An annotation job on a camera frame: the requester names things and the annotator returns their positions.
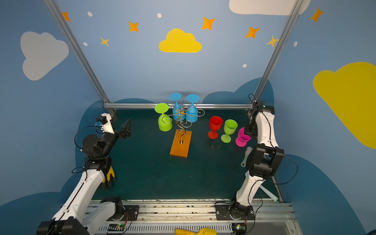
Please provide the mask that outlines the pink wine glass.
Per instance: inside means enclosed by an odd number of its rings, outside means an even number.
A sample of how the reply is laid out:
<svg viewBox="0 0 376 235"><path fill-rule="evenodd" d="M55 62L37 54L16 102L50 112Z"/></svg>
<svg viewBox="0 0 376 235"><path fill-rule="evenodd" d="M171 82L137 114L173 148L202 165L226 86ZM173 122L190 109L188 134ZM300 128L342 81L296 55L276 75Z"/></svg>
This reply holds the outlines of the pink wine glass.
<svg viewBox="0 0 376 235"><path fill-rule="evenodd" d="M249 135L244 132L245 128L242 127L238 132L238 137L236 138L236 145L238 147L245 147L247 143L252 139Z"/></svg>

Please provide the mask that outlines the green wine glass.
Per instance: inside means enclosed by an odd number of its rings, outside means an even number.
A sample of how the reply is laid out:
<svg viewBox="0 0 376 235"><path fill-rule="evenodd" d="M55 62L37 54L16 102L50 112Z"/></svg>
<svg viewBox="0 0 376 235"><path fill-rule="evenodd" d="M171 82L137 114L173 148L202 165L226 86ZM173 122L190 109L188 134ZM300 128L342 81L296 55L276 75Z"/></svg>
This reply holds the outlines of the green wine glass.
<svg viewBox="0 0 376 235"><path fill-rule="evenodd" d="M233 119L228 119L224 123L224 134L221 136L221 140L228 144L231 142L231 135L235 133L238 127L238 123Z"/></svg>
<svg viewBox="0 0 376 235"><path fill-rule="evenodd" d="M169 110L169 106L166 103L159 103L154 108L155 112L159 113L158 126L159 129L163 132L167 132L172 128L172 120L166 114Z"/></svg>

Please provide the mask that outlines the red wine glass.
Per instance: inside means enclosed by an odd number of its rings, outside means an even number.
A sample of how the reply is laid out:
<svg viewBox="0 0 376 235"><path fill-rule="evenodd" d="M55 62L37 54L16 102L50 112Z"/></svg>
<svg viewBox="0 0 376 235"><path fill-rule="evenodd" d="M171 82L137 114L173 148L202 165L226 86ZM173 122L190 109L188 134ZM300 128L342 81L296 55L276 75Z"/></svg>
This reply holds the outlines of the red wine glass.
<svg viewBox="0 0 376 235"><path fill-rule="evenodd" d="M218 137L218 130L221 128L223 119L219 116L213 116L210 118L210 132L208 136L210 139L216 139Z"/></svg>

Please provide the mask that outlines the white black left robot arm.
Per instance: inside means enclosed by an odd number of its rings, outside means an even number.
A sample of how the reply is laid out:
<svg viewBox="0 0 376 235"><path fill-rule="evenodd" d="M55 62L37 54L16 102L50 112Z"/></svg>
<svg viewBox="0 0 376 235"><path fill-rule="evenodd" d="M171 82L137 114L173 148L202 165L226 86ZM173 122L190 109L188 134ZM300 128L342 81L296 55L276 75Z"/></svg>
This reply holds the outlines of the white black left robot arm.
<svg viewBox="0 0 376 235"><path fill-rule="evenodd" d="M77 186L61 209L50 221L42 222L36 230L38 235L93 235L107 220L128 220L129 215L119 197L102 200L88 216L87 207L100 185L111 187L115 180L110 152L118 139L126 139L132 133L132 119L120 130L113 128L113 116L103 113L96 118L95 127L101 136L91 134L82 141L80 150L86 155L85 166Z"/></svg>

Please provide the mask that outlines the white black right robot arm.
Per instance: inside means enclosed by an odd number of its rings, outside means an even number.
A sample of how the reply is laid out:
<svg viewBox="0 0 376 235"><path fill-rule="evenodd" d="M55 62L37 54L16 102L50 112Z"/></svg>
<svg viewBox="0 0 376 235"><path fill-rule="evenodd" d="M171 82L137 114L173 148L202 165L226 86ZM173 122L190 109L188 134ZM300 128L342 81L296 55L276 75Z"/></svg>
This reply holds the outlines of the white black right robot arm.
<svg viewBox="0 0 376 235"><path fill-rule="evenodd" d="M252 200L259 187L274 176L285 153L279 148L274 131L275 109L265 102L255 100L248 110L250 123L244 134L257 138L257 144L247 156L245 180L229 206L230 218L247 218L253 209Z"/></svg>

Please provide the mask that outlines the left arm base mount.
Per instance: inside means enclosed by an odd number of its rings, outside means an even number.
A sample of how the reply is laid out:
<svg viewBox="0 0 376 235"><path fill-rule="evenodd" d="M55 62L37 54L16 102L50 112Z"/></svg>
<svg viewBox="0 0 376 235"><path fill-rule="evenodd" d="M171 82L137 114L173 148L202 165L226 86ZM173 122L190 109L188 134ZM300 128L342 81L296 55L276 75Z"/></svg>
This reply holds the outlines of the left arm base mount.
<svg viewBox="0 0 376 235"><path fill-rule="evenodd" d="M120 197L108 197L100 203L112 202L115 204L115 213L107 221L136 221L139 214L139 205L123 204Z"/></svg>

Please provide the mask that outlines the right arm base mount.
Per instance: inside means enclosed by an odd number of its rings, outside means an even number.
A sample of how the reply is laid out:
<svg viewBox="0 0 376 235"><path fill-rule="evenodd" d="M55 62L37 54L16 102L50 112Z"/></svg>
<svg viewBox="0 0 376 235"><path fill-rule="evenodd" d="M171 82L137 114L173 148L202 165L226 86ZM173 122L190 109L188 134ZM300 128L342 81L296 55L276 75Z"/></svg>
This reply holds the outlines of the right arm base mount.
<svg viewBox="0 0 376 235"><path fill-rule="evenodd" d="M255 219L252 206L241 205L234 200L214 203L217 220L251 220Z"/></svg>

